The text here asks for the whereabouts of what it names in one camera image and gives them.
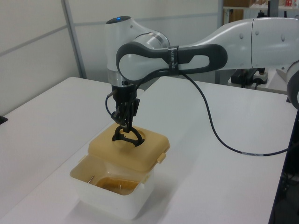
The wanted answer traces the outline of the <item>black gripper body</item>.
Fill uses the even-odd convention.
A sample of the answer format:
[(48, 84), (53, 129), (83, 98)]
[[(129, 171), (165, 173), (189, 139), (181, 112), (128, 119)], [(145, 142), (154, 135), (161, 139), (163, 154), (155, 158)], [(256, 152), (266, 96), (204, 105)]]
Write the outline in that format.
[(137, 97), (136, 85), (127, 85), (127, 86), (113, 86), (112, 91), (116, 90), (116, 93), (113, 95), (113, 99), (116, 103), (126, 103), (129, 102), (131, 98), (135, 99)]

